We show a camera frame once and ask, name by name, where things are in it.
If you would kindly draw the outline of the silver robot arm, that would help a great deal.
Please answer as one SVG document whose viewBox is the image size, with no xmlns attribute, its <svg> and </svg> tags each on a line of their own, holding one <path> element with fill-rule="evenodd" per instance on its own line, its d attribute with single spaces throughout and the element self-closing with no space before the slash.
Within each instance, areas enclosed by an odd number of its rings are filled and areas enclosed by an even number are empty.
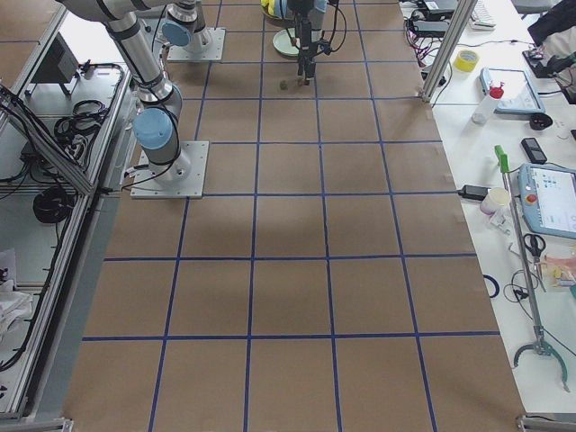
<svg viewBox="0 0 576 432">
<path fill-rule="evenodd" d="M 166 17 L 161 24 L 161 31 L 169 44 L 194 54 L 206 51 L 212 43 L 200 1 L 169 4 Z"/>
<path fill-rule="evenodd" d="M 69 12 L 89 22 L 101 23 L 129 67 L 139 100 L 144 109 L 133 121 L 134 134 L 148 158 L 146 168 L 151 177 L 134 182 L 159 183 L 184 179 L 191 165 L 184 156 L 184 144 L 178 135 L 178 123 L 183 97 L 179 88 L 167 76 L 164 66 L 154 55 L 152 42 L 136 15 L 166 6 L 162 35 L 169 45 L 193 54 L 206 51 L 212 44 L 211 31 L 204 19 L 202 1 L 57 1 Z M 315 76 L 316 57 L 331 51 L 323 38 L 323 20 L 328 4 L 338 1 L 274 1 L 272 14 L 294 22 L 295 36 L 291 39 L 298 50 L 298 76 L 305 85 Z"/>
</svg>

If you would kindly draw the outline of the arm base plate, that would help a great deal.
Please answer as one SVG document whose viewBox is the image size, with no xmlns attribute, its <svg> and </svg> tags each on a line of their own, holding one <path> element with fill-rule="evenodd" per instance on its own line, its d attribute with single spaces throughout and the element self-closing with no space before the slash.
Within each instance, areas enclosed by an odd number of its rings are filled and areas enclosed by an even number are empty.
<svg viewBox="0 0 576 432">
<path fill-rule="evenodd" d="M 198 32 L 177 31 L 166 36 L 170 46 L 167 54 L 168 62 L 219 62 L 222 60 L 225 28 L 205 27 Z"/>
<path fill-rule="evenodd" d="M 130 189 L 133 199 L 202 199 L 210 143 L 181 141 L 180 156 L 165 172 L 162 166 L 150 164 L 142 150 L 139 163 L 148 165 L 136 172 Z"/>
</svg>

